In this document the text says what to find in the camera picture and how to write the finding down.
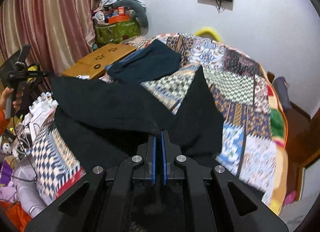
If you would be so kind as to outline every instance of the triangular cutout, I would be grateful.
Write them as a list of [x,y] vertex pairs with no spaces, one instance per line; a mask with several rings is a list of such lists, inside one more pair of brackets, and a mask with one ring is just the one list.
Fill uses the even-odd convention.
[[89,182],[83,183],[80,188],[78,188],[68,198],[61,202],[59,205],[59,211],[69,215],[70,217],[77,216],[84,196],[88,191],[89,185]]
[[258,207],[244,194],[233,182],[228,182],[233,202],[236,205],[240,216],[244,216],[250,212],[254,212]]

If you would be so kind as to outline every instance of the bedspread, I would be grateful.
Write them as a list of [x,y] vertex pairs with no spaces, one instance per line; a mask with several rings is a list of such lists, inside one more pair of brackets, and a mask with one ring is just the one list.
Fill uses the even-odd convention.
[[[187,34],[137,37],[123,44],[140,49],[155,39],[181,55],[180,69],[141,85],[175,114],[202,65],[216,107],[225,119],[222,150],[215,159],[243,182],[264,191],[262,201],[279,214],[286,193],[287,122],[263,68],[237,49]],[[114,81],[108,74],[101,80]],[[43,191],[52,199],[83,175],[51,120],[38,135],[32,155]]]

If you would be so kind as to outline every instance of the hand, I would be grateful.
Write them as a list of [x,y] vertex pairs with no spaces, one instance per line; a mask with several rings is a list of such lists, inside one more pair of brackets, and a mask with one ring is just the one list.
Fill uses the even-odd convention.
[[[17,111],[20,110],[20,104],[22,102],[22,96],[23,96],[23,90],[24,90],[24,87],[22,87],[19,92],[17,93],[17,99],[16,101],[14,101],[12,104],[13,104],[13,107],[14,109]],[[4,91],[2,92],[2,95],[1,95],[1,98],[0,98],[0,109],[2,110],[5,110],[5,105],[6,105],[6,102],[7,102],[7,97],[9,94],[11,94],[13,92],[13,88],[10,88],[10,87],[6,87],[4,89]]]

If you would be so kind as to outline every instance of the person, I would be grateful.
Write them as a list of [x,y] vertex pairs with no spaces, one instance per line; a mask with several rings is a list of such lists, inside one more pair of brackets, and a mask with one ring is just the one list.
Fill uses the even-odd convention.
[[[16,110],[16,112],[19,111],[19,109],[20,109],[20,104],[22,102],[22,98],[21,97],[23,96],[23,89],[24,88],[22,88],[17,93],[17,99],[12,103],[14,109]],[[4,111],[5,111],[5,105],[6,105],[6,102],[7,102],[7,97],[12,92],[13,92],[13,88],[6,87],[4,89],[4,91],[2,92],[1,97],[0,97],[0,135],[3,134],[3,132],[6,130],[8,124],[10,122],[10,119],[5,119]]]

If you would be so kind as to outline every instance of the printed symbol on box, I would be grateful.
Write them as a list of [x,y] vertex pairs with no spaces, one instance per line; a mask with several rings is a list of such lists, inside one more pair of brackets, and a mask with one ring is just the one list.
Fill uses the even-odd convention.
[[118,48],[109,49],[108,52],[116,51]]
[[95,60],[100,60],[100,59],[103,59],[104,57],[105,57],[104,55],[100,55],[100,56],[95,57],[94,59]]

